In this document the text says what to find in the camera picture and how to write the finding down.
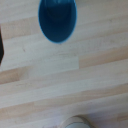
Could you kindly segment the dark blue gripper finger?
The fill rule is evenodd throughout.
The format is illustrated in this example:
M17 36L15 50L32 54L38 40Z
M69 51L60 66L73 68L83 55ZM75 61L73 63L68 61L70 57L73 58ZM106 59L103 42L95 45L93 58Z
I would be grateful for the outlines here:
M4 56L4 47L3 47L3 39L2 39L2 33L0 27L0 66L3 60L3 56Z

